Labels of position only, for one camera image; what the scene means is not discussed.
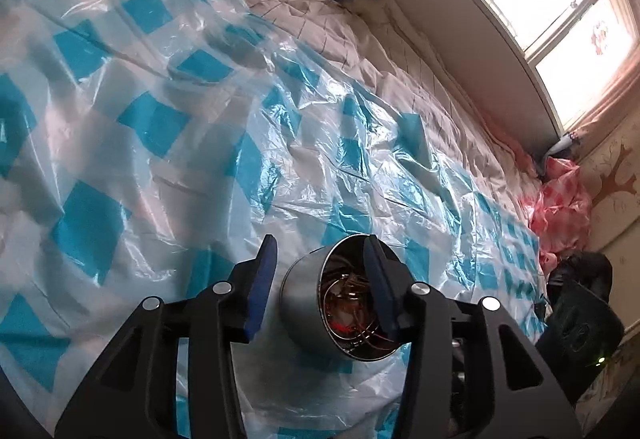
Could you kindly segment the pink curtain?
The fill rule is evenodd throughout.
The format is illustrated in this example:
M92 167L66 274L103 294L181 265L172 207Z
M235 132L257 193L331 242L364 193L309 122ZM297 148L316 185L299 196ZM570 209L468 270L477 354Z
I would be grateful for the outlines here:
M639 103L639 47L631 51L594 107L570 124L546 157L579 162L602 143Z

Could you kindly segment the pink checkered plastic sheet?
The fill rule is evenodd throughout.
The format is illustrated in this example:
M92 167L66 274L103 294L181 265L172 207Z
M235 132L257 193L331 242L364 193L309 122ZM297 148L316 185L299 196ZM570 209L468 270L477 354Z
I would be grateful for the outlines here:
M592 199L570 159L547 157L546 181L521 201L528 227L538 237L538 259L549 275L562 258L589 242Z

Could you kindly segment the white striped bed sheet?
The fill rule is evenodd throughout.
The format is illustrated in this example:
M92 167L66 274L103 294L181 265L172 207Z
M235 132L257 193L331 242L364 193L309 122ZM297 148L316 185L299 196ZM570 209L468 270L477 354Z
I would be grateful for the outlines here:
M485 195L529 222L540 182L530 156L463 90L394 0L244 0L399 112L420 117L432 147Z

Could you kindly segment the blue white checkered plastic sheet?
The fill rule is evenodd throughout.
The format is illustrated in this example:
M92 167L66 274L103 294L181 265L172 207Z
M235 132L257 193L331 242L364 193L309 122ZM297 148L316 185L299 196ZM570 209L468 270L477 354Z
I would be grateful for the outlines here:
M143 298L356 233L544 330L527 223L244 0L1 0L1 364L44 427Z

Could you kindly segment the black bag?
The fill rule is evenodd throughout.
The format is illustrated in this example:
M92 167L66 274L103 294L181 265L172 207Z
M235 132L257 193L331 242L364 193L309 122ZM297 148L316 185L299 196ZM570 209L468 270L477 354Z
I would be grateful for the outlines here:
M594 251L564 257L549 275L551 315L536 342L570 404L575 404L616 351L624 326L610 306L613 266Z

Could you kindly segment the round silver metal tin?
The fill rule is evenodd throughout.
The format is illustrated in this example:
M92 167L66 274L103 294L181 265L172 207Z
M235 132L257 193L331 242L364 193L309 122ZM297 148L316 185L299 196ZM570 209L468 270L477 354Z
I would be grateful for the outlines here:
M341 361L376 362L409 340L409 268L373 234L321 247L288 270L282 323L302 348Z

